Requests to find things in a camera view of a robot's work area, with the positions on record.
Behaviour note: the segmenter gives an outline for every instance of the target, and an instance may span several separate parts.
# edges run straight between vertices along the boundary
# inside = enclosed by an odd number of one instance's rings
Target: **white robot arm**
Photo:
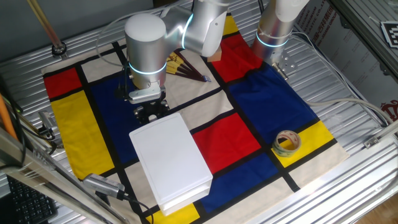
[[[309,0],[270,0],[257,27],[252,51],[272,65],[279,62],[295,19]]]
[[[229,0],[195,0],[193,12],[171,7],[160,17],[138,14],[124,28],[133,83],[139,90],[130,102],[159,99],[166,78],[166,59],[178,48],[212,56],[220,45]]]

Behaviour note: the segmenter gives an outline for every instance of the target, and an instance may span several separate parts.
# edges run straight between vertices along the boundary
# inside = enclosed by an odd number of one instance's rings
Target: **white box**
[[[209,194],[213,176],[179,113],[130,133],[162,213],[171,213]]]

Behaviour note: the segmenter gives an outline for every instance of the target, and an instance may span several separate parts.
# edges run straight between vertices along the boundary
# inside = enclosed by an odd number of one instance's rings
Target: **mondrian pattern cloth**
[[[125,64],[126,46],[115,42],[102,55]],[[114,95],[121,68],[88,54],[44,71],[44,82],[73,173],[120,181],[148,205],[155,223],[244,223],[344,161],[348,154],[316,114],[268,64],[257,58],[227,15],[222,58],[183,56],[212,82],[167,75],[169,113],[180,113],[213,174],[210,194],[165,217],[159,210],[129,133],[141,125],[137,107]],[[129,91],[133,85],[128,83]],[[279,157],[272,142],[280,131],[299,134],[302,147]],[[150,220],[136,204],[111,201],[127,216]]]

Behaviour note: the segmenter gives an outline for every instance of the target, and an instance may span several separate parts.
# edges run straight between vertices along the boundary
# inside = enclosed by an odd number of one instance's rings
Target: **red fabric patch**
[[[237,113],[193,135],[212,174],[260,149]]]
[[[224,82],[242,78],[248,71],[259,68],[261,58],[257,57],[241,35],[233,35],[221,41],[221,60],[212,62]]]
[[[50,99],[81,87],[75,68],[45,77],[44,85]]]

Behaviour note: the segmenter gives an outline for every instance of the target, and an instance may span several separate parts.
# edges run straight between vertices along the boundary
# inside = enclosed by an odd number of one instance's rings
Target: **roll of tape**
[[[286,149],[279,144],[280,139],[287,139],[293,144],[293,149]],[[295,152],[297,152],[301,147],[300,136],[293,131],[281,131],[272,143],[272,148],[274,152],[281,157],[291,157]]]

